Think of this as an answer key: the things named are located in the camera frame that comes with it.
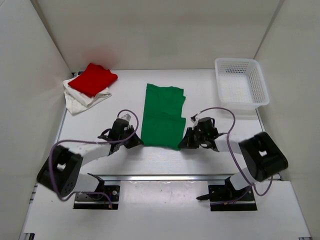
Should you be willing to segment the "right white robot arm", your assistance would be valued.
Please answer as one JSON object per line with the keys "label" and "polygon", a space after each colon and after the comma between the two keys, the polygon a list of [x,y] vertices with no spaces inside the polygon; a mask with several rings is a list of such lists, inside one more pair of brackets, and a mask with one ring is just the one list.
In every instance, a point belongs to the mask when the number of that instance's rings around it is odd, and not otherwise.
{"label": "right white robot arm", "polygon": [[215,152],[229,152],[232,156],[242,155],[246,167],[232,175],[227,181],[224,193],[230,200],[238,199],[243,189],[278,174],[288,168],[285,155],[266,132],[259,132],[251,138],[239,139],[219,133],[212,117],[196,119],[179,143],[179,149],[211,149]]}

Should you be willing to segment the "white t shirt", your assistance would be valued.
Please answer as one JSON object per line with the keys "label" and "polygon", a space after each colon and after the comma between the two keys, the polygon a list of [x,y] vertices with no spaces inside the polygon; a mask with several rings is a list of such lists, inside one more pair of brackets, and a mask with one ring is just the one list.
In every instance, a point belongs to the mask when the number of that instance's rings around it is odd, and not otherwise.
{"label": "white t shirt", "polygon": [[69,82],[73,81],[74,79],[75,77],[64,80],[62,82],[64,86],[66,108],[72,115],[77,115],[85,112],[98,103],[102,102],[103,100],[108,99],[112,96],[112,94],[109,92],[109,88],[107,87],[106,89],[99,92],[96,96],[88,97],[84,93],[81,93],[69,86]]}

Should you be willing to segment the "red t shirt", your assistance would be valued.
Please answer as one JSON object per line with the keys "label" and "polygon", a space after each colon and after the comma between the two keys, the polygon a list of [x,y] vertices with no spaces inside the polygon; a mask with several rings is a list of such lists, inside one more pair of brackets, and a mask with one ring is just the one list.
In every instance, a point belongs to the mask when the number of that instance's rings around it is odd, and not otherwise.
{"label": "red t shirt", "polygon": [[68,85],[87,97],[93,98],[112,85],[117,79],[118,75],[112,73],[109,69],[90,63],[85,71],[70,81]]}

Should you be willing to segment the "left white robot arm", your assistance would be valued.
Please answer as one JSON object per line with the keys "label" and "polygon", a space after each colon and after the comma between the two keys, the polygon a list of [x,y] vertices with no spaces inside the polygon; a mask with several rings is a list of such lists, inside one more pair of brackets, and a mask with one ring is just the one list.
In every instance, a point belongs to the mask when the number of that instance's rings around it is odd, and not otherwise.
{"label": "left white robot arm", "polygon": [[137,128],[128,119],[118,117],[96,141],[58,141],[52,146],[36,181],[56,193],[62,201],[81,192],[87,193],[93,200],[100,200],[105,194],[105,188],[100,184],[102,180],[91,173],[80,173],[81,167],[114,154],[121,146],[131,149],[143,145],[136,131]]}

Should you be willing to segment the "green t shirt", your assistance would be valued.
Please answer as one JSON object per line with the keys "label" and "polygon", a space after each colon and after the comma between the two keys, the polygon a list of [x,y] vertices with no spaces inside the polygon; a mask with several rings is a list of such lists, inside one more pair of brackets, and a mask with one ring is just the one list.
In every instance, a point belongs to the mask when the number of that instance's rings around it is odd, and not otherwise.
{"label": "green t shirt", "polygon": [[146,85],[141,139],[146,147],[178,150],[186,119],[182,117],[184,89]]}

